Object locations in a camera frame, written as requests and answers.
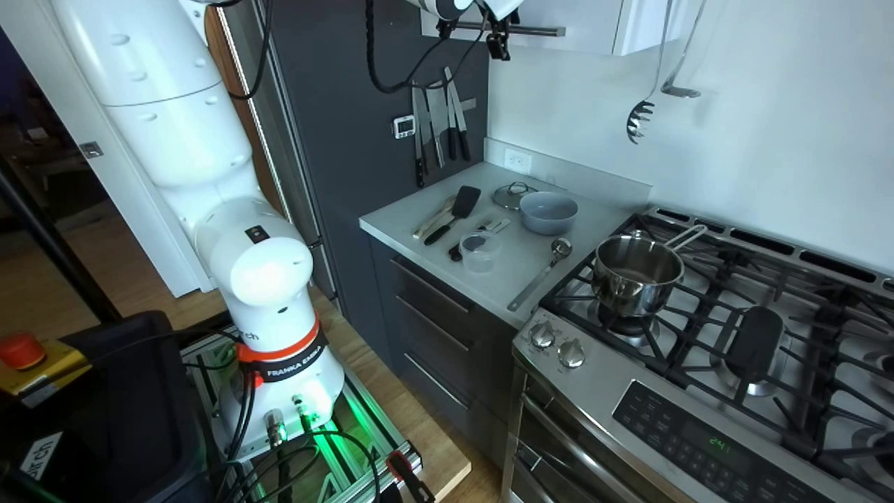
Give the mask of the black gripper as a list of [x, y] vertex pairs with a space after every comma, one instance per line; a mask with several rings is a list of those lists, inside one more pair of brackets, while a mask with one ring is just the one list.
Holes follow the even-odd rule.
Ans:
[[498, 19], [490, 8], [483, 12], [483, 26], [487, 26], [487, 47], [490, 57], [498, 63], [509, 63], [509, 22]]

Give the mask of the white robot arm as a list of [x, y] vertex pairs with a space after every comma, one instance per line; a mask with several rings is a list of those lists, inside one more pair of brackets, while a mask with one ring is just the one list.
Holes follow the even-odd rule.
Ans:
[[259, 191], [195, 0], [51, 0], [99, 103], [175, 216], [240, 334], [224, 448], [249, 461], [328, 423], [344, 370], [307, 283], [314, 254]]

